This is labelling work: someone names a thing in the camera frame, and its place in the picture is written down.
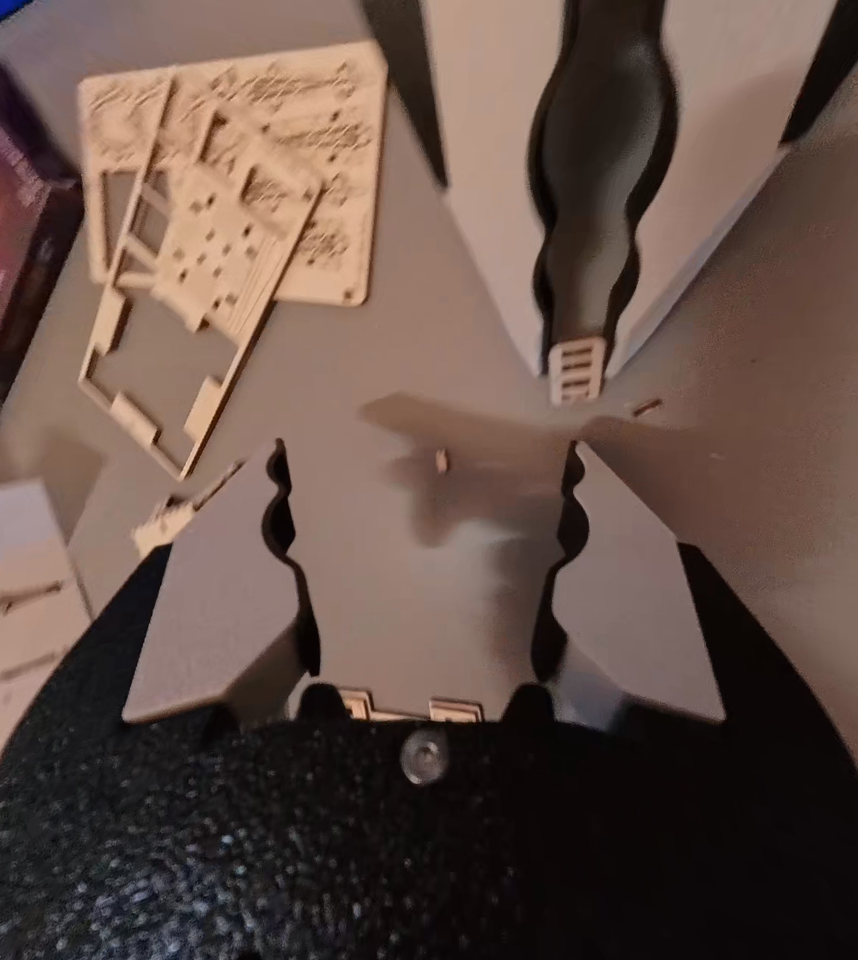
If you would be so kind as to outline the wooden square frame piece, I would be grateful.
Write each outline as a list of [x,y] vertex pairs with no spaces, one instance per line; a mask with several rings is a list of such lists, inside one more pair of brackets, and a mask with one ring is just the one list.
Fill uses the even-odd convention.
[[353,719],[372,723],[482,723],[483,707],[476,702],[431,698],[428,712],[408,713],[381,709],[368,690],[340,688],[341,700]]

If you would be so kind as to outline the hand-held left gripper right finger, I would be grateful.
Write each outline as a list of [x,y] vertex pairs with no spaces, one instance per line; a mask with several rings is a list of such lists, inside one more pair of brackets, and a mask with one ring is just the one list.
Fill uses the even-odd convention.
[[555,717],[613,728],[633,707],[720,724],[725,708],[675,534],[583,440],[568,448],[531,640]]

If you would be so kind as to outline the wooden puzzle sheet with panel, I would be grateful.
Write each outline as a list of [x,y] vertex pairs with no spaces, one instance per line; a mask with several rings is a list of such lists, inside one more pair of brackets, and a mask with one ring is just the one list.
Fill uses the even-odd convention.
[[[107,268],[78,385],[135,443],[179,481],[210,437],[251,353],[323,178],[239,107],[188,80],[168,78],[137,153],[120,235]],[[120,344],[131,293],[143,289],[186,330],[215,330],[234,347],[223,377],[207,375],[183,424],[192,446],[176,462],[162,427],[128,394],[94,378]]]

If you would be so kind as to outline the grey desk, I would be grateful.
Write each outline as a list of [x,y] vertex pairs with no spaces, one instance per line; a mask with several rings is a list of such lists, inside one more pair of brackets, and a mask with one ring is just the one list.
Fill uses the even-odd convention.
[[[0,61],[70,154],[77,84],[117,70],[367,39],[359,2],[32,2]],[[280,304],[188,488],[283,437],[323,655],[487,642],[522,677],[566,444],[589,440],[699,546],[815,690],[858,763],[858,63],[603,396],[553,410],[388,97],[373,285]],[[0,481],[41,474],[100,608],[171,479],[75,387],[98,293],[76,244],[0,421]],[[661,398],[662,409],[630,409]],[[435,471],[435,450],[450,469]]]

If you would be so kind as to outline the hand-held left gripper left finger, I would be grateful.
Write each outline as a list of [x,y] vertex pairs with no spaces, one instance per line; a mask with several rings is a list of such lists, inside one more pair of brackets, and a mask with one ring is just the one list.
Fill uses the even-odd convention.
[[172,545],[124,703],[127,724],[206,707],[242,727],[291,718],[321,664],[286,445],[251,457]]

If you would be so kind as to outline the engraved wooden puzzle sheet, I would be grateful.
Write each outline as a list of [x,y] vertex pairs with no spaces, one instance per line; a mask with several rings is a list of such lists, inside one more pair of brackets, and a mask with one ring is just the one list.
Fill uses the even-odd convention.
[[373,40],[104,74],[77,89],[88,271],[104,283],[115,249],[111,181],[138,172],[174,80],[155,168],[181,186],[206,87],[298,152],[325,188],[286,271],[282,302],[355,307],[367,299],[387,102],[387,65]]

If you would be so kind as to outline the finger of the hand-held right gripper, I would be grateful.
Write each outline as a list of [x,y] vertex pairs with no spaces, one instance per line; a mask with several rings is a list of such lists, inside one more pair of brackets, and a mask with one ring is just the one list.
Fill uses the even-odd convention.
[[533,274],[545,227],[532,198],[535,114],[559,61],[562,1],[420,2],[445,199],[507,336],[542,376]]
[[608,368],[668,316],[787,151],[780,141],[836,2],[672,1],[662,39],[675,148],[635,234],[640,277]]

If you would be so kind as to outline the small wooden ladder piece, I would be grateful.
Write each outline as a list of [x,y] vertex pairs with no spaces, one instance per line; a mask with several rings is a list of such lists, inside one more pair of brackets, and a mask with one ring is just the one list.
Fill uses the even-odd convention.
[[603,390],[607,341],[601,335],[558,342],[548,354],[550,399],[561,407],[596,400]]

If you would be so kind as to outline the wooden tower base model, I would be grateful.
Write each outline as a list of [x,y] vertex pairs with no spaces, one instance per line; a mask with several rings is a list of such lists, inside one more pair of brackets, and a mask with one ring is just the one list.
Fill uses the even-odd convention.
[[177,535],[184,530],[229,480],[242,468],[243,461],[232,462],[210,485],[198,493],[182,498],[172,494],[156,504],[148,518],[133,527],[130,539],[140,561],[155,549],[170,546]]

